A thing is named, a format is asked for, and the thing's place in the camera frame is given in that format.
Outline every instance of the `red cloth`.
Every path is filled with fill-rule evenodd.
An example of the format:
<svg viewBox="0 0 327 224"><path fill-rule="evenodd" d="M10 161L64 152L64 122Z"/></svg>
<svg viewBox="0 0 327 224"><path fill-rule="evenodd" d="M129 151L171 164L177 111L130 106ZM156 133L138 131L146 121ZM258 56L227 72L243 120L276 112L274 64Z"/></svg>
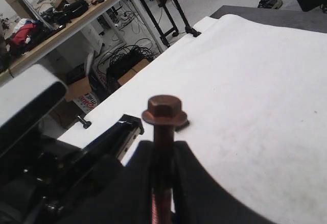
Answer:
<svg viewBox="0 0 327 224"><path fill-rule="evenodd" d="M11 39L11 41L16 45L25 44L27 37L35 28L37 28L37 25L33 23L22 26L15 34L15 37Z"/></svg>

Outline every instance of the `black bag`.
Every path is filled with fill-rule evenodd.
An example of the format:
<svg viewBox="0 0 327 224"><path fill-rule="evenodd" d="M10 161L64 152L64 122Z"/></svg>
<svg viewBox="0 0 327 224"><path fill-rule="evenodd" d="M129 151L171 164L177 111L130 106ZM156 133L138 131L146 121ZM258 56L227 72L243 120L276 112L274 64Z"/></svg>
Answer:
<svg viewBox="0 0 327 224"><path fill-rule="evenodd" d="M88 10L88 3L85 0L79 0L63 8L63 13L68 20L72 20L83 15Z"/></svg>

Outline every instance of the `gray table edge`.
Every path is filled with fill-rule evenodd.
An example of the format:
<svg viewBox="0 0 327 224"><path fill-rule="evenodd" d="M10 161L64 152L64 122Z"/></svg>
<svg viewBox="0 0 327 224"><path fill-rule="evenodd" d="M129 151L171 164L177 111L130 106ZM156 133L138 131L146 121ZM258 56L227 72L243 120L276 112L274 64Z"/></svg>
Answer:
<svg viewBox="0 0 327 224"><path fill-rule="evenodd" d="M288 27L313 32L327 33L327 14L322 12L302 12L289 10L269 10L251 7L222 6L211 15L219 19L226 14L234 14L250 21L272 25L277 27Z"/></svg>

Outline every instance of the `white paper sheet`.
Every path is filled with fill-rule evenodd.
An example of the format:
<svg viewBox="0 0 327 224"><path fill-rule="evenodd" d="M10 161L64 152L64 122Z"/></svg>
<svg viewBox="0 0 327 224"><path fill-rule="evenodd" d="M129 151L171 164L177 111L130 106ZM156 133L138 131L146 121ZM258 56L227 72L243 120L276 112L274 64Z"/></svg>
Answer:
<svg viewBox="0 0 327 224"><path fill-rule="evenodd" d="M327 223L327 35L226 15L177 44L60 139L83 147L149 97L176 95L191 121L176 140L226 190L279 223Z"/></svg>

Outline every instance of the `copper-colored bolt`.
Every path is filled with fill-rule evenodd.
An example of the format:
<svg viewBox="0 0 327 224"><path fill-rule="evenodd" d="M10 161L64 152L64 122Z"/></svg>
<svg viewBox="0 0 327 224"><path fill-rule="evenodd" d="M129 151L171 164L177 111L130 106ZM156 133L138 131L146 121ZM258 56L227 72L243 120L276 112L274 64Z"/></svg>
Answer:
<svg viewBox="0 0 327 224"><path fill-rule="evenodd" d="M180 99L171 95L158 95L149 99L148 110L143 112L142 118L154 125L154 144L160 146L162 143L174 142L174 128L183 125L188 116L182 111Z"/></svg>
<svg viewBox="0 0 327 224"><path fill-rule="evenodd" d="M156 220L153 223L171 223L171 188L174 129L183 125L188 117L182 111L182 102L171 95L158 95L149 99L148 110L143 112L145 122L154 125L153 191Z"/></svg>

